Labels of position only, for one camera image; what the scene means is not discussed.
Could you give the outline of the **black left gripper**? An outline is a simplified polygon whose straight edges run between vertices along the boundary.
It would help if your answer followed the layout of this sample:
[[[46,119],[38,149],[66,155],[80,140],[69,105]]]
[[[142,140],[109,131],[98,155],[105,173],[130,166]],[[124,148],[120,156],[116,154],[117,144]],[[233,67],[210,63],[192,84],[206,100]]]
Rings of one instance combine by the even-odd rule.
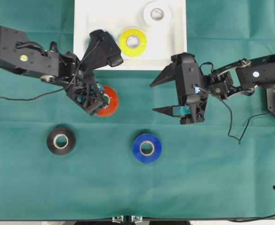
[[[91,70],[85,71],[82,79],[77,75],[66,88],[66,94],[91,116],[97,115],[104,108],[104,89],[98,87],[95,74]]]

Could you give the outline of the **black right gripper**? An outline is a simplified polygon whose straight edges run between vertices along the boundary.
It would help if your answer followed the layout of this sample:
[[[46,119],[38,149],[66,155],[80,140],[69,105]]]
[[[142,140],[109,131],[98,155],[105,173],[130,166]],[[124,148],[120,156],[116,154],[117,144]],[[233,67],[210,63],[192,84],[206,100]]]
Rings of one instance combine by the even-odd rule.
[[[149,85],[158,86],[175,80],[178,105],[170,105],[152,110],[171,117],[180,117],[180,124],[194,124],[205,120],[208,93],[204,91],[204,75],[190,53],[171,56],[173,63],[166,66]]]

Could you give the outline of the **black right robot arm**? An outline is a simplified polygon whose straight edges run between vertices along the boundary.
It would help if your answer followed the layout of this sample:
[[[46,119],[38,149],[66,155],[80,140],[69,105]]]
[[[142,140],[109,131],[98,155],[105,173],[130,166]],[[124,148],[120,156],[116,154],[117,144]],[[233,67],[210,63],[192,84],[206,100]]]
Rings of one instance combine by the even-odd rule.
[[[208,96],[225,100],[236,94],[251,96],[256,87],[267,91],[267,107],[275,116],[275,54],[255,59],[241,59],[204,75],[190,53],[171,57],[166,66],[150,84],[151,87],[175,81],[178,105],[154,110],[180,118],[181,124],[203,122]]]

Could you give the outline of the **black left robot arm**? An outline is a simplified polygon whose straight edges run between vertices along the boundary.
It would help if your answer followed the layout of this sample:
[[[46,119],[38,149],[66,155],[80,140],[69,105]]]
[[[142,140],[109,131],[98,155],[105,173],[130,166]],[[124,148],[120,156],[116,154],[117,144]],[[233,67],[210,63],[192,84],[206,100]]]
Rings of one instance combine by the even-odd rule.
[[[97,30],[96,39],[80,60],[74,53],[60,53],[52,41],[48,50],[29,40],[20,30],[0,26],[0,68],[13,74],[38,78],[60,87],[86,113],[94,116],[108,106],[105,90],[95,80],[94,69],[107,63],[98,53],[104,42],[104,32]]]

